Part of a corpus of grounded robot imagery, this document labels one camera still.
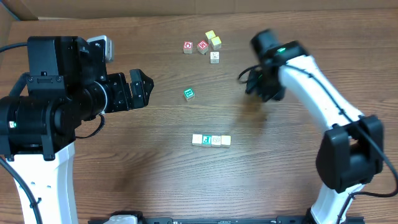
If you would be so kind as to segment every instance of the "green light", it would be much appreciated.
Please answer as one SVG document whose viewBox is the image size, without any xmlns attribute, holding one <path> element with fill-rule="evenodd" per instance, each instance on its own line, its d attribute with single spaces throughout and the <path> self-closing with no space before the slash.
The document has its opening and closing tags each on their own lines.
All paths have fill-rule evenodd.
<svg viewBox="0 0 398 224">
<path fill-rule="evenodd" d="M 284 52 L 286 50 L 286 48 L 285 47 L 282 47 L 281 49 L 278 49 L 277 51 L 278 51 L 278 53 L 282 53 L 282 52 Z"/>
</svg>

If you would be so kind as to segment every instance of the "wooden tabletop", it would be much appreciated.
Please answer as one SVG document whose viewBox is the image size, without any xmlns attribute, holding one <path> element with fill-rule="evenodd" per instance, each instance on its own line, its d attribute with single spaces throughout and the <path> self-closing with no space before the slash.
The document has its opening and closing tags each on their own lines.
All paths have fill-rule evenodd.
<svg viewBox="0 0 398 224">
<path fill-rule="evenodd" d="M 250 39 L 273 28 L 281 42 L 299 40 L 332 84 L 364 114 L 385 127 L 385 152 L 398 167 L 398 10 L 277 12 L 221 16 L 133 17 L 14 22 L 9 43 L 32 35 L 107 35 L 115 61 L 108 73 L 140 68 L 154 79 L 149 106 L 106 115 L 95 137 L 76 141 L 74 186 L 78 218 L 140 210 L 147 217 L 264 218 L 303 215 L 322 184 L 315 168 L 322 133 L 287 92 L 261 103 L 237 83 L 257 64 Z M 220 64 L 184 41 L 205 32 L 221 37 Z M 0 96 L 28 71 L 26 49 L 8 51 L 0 70 Z M 186 102 L 183 91 L 196 97 Z M 83 123 L 84 136 L 98 125 Z M 192 146 L 192 134 L 229 134 L 230 148 Z M 22 223 L 12 178 L 0 169 L 0 222 Z M 366 190 L 390 192 L 387 167 Z M 368 223 L 396 223 L 398 198 L 359 196 L 349 215 Z"/>
</svg>

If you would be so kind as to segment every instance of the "cube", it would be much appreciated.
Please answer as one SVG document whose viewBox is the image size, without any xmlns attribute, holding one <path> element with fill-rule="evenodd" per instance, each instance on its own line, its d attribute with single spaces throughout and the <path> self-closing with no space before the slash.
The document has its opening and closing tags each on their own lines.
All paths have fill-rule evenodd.
<svg viewBox="0 0 398 224">
<path fill-rule="evenodd" d="M 212 136 L 211 137 L 211 146 L 212 147 L 221 147 L 221 136 Z"/>
<path fill-rule="evenodd" d="M 192 134 L 192 145 L 193 146 L 201 146 L 201 134 Z"/>
<path fill-rule="evenodd" d="M 199 42 L 198 51 L 201 54 L 205 54 L 208 50 L 209 50 L 209 45 L 206 43 L 206 41 L 203 40 L 203 41 Z"/>
<path fill-rule="evenodd" d="M 210 52 L 210 63 L 219 63 L 219 62 L 220 62 L 220 53 Z"/>
<path fill-rule="evenodd" d="M 184 90 L 184 96 L 187 101 L 193 100 L 195 98 L 195 93 L 191 88 Z"/>
<path fill-rule="evenodd" d="M 221 147 L 231 146 L 231 136 L 221 136 Z"/>
<path fill-rule="evenodd" d="M 215 37 L 211 40 L 211 46 L 213 50 L 218 50 L 221 48 L 221 39 L 219 37 Z"/>
<path fill-rule="evenodd" d="M 211 147 L 211 136 L 203 136 L 201 145 L 204 147 Z"/>
<path fill-rule="evenodd" d="M 185 53 L 185 54 L 192 54 L 193 43 L 192 43 L 192 42 L 185 41 L 185 42 L 184 42 L 184 48 L 183 48 L 183 50 L 184 50 L 184 53 Z"/>
<path fill-rule="evenodd" d="M 209 43 L 210 43 L 210 40 L 215 37 L 216 37 L 216 34 L 212 30 L 206 33 L 207 42 L 209 42 Z"/>
</svg>

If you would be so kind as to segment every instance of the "wall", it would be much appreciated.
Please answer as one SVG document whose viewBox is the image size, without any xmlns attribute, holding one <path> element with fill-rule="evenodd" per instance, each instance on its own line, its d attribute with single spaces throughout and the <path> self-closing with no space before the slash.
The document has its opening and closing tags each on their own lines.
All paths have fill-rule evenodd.
<svg viewBox="0 0 398 224">
<path fill-rule="evenodd" d="M 398 7 L 397 0 L 4 0 L 36 17 L 99 18 L 190 14 L 369 9 Z"/>
<path fill-rule="evenodd" d="M 6 8 L 0 3 L 0 47 L 7 44 L 8 34 L 10 32 L 11 23 L 14 18 L 6 11 Z M 3 54 L 0 54 L 0 66 Z"/>
</svg>

